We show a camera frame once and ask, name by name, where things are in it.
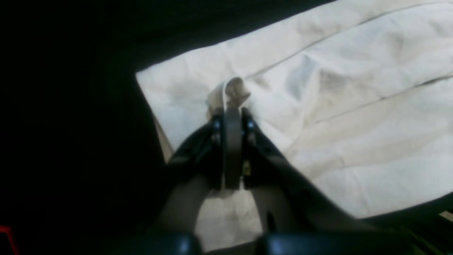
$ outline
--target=white fabric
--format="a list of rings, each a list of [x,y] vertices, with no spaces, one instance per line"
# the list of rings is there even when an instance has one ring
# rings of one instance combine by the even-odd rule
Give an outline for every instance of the white fabric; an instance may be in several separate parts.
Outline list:
[[[242,77],[263,132],[327,197],[359,218],[401,210],[453,191],[452,2],[339,0],[136,77],[173,149]],[[207,208],[200,226],[225,218]]]

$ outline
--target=red object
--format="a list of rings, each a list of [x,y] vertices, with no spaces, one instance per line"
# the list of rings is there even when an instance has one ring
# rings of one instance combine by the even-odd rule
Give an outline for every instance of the red object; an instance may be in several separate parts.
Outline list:
[[[13,230],[8,226],[0,225],[0,233],[5,233],[6,236],[8,237],[8,241],[10,242],[11,249],[13,250],[14,255],[20,255],[19,247],[17,246],[14,240]]]

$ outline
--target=white sheet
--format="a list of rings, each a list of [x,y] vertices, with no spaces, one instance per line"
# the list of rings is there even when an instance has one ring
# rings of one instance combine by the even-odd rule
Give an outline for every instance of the white sheet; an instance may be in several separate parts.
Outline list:
[[[151,66],[137,80],[174,149],[206,123],[208,94],[242,77],[263,132],[337,205],[359,218],[401,210],[453,191],[451,3],[339,0]],[[207,209],[217,202],[199,216],[201,235],[217,219],[211,240],[228,222]],[[232,236],[259,234],[252,219]]]

